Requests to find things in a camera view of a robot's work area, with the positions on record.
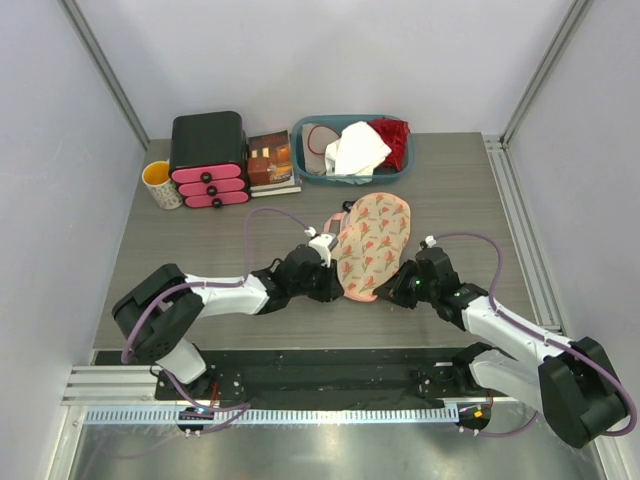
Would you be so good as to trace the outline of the pink mesh laundry bag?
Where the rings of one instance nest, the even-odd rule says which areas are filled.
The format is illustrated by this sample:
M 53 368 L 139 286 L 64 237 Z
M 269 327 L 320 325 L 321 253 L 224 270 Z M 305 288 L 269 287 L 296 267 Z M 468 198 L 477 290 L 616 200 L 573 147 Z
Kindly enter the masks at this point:
M 391 193 L 370 193 L 332 215 L 324 230 L 337 235 L 332 257 L 344 296 L 372 302 L 375 290 L 400 268 L 411 230 L 410 206 Z

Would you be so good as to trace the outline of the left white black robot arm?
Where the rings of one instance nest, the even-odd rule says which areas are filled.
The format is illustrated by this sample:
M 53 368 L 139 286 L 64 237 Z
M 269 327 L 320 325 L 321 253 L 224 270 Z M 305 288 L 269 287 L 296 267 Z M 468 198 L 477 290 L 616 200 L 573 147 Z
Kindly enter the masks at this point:
M 185 339 L 196 321 L 227 314 L 270 314 L 299 296 L 334 301 L 343 295 L 337 270 L 331 249 L 316 241 L 240 277 L 198 277 L 165 264 L 112 308 L 126 338 L 121 362 L 157 364 L 187 396 L 203 398 L 212 389 L 213 375 L 196 346 Z

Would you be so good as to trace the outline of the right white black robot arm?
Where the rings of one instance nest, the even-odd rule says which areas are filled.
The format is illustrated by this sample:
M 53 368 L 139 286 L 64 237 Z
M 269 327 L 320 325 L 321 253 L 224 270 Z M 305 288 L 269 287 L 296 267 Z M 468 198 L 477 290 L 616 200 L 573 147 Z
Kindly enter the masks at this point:
M 574 448 L 635 428 L 637 408 L 598 342 L 572 340 L 511 312 L 490 291 L 461 282 L 441 248 L 419 251 L 375 293 L 405 308 L 425 302 L 442 320 L 479 337 L 451 371 L 460 393 L 483 388 L 513 397 Z

